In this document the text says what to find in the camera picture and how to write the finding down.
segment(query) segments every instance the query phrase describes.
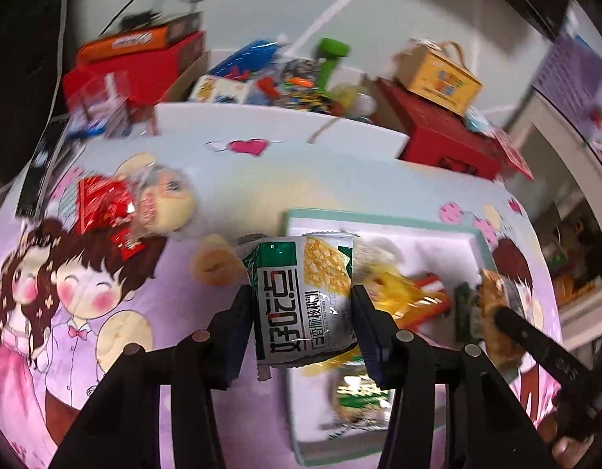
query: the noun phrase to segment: red snack wrapper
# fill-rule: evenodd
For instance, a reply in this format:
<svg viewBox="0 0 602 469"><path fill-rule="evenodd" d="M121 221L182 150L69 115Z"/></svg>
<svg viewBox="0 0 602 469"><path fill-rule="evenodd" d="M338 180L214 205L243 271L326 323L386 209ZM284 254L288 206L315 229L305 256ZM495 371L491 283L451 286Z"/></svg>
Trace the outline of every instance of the red snack wrapper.
<svg viewBox="0 0 602 469"><path fill-rule="evenodd" d="M118 233L113 234L110 237L110 241L121 250L121 257L124 261L127 261L134 254L139 253L145 248L145 244L140 240L133 241L131 239L130 228L120 230Z"/></svg>
<svg viewBox="0 0 602 469"><path fill-rule="evenodd" d="M77 230L82 235L97 227L116 227L133 218L133 197L116 178L87 176L78 183Z"/></svg>

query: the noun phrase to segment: green and white snack bag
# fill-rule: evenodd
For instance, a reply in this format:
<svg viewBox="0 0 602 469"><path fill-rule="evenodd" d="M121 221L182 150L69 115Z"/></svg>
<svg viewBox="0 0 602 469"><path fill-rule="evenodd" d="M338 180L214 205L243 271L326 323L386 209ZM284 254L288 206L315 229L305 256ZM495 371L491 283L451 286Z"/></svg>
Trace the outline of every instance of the green and white snack bag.
<svg viewBox="0 0 602 469"><path fill-rule="evenodd" d="M323 362L356 345L349 297L353 238L265 238L244 259L255 293L259 380L269 379L269 366Z"/></svg>

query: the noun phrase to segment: pink heart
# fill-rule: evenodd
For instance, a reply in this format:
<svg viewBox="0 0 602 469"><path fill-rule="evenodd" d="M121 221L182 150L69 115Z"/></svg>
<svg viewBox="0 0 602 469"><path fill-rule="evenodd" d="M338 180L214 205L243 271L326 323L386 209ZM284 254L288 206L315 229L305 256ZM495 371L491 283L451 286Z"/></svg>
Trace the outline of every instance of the pink heart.
<svg viewBox="0 0 602 469"><path fill-rule="evenodd" d="M518 204L518 201L516 201L515 199L509 200L507 202L507 205L512 209L512 211L515 211L519 215L522 215L521 205Z"/></svg>
<svg viewBox="0 0 602 469"><path fill-rule="evenodd" d="M270 141L266 139L249 139L248 141L231 141L227 144L229 151L236 153L249 153L254 157L259 157L267 148Z"/></svg>

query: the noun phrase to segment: cartoon girl pink dress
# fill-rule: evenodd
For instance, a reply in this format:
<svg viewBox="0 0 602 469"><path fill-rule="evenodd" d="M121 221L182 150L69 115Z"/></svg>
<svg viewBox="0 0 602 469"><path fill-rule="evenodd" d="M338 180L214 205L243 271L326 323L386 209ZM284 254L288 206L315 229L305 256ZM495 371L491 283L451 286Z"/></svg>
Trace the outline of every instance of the cartoon girl pink dress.
<svg viewBox="0 0 602 469"><path fill-rule="evenodd" d="M0 430L30 469L45 469L56 451L34 393L30 335L9 326L0 346Z"/></svg>
<svg viewBox="0 0 602 469"><path fill-rule="evenodd" d="M0 430L30 469L46 469L56 451L34 389L34 359L58 302L47 295L47 261L63 235L57 220L27 234L0 273Z"/></svg>

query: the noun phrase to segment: white cable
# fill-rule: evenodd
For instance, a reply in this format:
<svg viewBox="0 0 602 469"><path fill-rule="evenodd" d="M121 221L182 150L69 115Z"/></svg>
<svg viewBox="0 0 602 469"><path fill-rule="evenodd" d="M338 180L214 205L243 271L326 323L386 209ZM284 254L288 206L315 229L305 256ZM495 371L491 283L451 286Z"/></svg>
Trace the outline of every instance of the white cable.
<svg viewBox="0 0 602 469"><path fill-rule="evenodd" d="M65 45L65 30L66 30L66 6L68 5L68 0L61 0L60 4L60 30L58 32L58 62L57 62L57 72L56 72L56 87L53 90L53 98L52 98L52 106L49 109L49 116L47 117L47 123L45 124L45 129L49 126L49 121L52 119L53 108L56 105L56 99L58 98L58 91L60 89L60 81L62 81L62 55L64 53L64 45Z"/></svg>
<svg viewBox="0 0 602 469"><path fill-rule="evenodd" d="M323 13L314 20L309 28L303 32L295 42L293 42L293 44L286 51L286 54L291 57L297 56L299 54L299 50L305 45L305 42L307 42L316 32L330 22L337 13L339 13L352 1L353 0L334 1L334 3L327 7Z"/></svg>
<svg viewBox="0 0 602 469"><path fill-rule="evenodd" d="M56 105L56 100L58 98L58 91L60 89L60 81L62 81L62 54L64 53L64 39L65 39L65 30L66 30L66 6L68 4L68 0L61 0L60 4L60 28L58 31L58 61L56 64L57 72L56 72L56 87L53 90L53 98L52 98L52 106L49 109L49 116L47 117L47 123L45 123L45 128L43 132L49 126L49 122L52 120L53 108ZM8 191L8 189L14 183L15 178L6 183L3 187L0 188L0 195L3 192Z"/></svg>
<svg viewBox="0 0 602 469"><path fill-rule="evenodd" d="M14 178L0 188L0 195L2 195L3 192L7 191L12 186L12 183L14 183Z"/></svg>

